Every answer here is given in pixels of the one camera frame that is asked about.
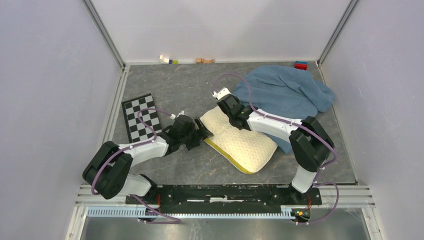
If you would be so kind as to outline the white pillow with yellow side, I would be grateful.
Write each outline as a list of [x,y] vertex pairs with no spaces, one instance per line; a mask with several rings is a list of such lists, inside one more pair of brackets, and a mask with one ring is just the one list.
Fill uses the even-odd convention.
[[225,157],[240,172],[252,175],[272,158],[278,145],[268,136],[230,125],[229,118],[217,106],[200,117],[213,136],[205,142]]

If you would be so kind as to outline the blue fabric pillowcase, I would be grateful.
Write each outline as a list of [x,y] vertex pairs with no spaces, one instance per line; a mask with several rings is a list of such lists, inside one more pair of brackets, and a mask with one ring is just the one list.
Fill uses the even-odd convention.
[[262,65],[245,75],[232,91],[245,106],[290,119],[315,117],[329,110],[334,92],[305,70],[282,65]]

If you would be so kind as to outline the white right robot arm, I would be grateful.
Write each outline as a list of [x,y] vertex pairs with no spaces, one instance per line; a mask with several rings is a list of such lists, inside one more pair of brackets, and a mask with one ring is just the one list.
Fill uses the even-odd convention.
[[306,201],[319,170],[324,168],[324,161],[330,155],[337,156],[332,140],[318,120],[311,116],[301,120],[273,115],[243,105],[231,93],[214,92],[212,95],[233,127],[261,132],[290,143],[298,168],[288,196],[295,204]]

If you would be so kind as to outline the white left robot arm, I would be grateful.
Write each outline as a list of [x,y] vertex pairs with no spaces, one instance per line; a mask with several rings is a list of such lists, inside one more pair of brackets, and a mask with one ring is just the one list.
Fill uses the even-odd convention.
[[146,176],[132,174],[131,168],[168,156],[181,146],[190,151],[212,136],[198,117],[181,114],[151,139],[129,144],[103,143],[84,169],[82,178],[91,185],[93,195],[106,200],[118,194],[135,194],[145,204],[151,204],[157,198],[157,190]]

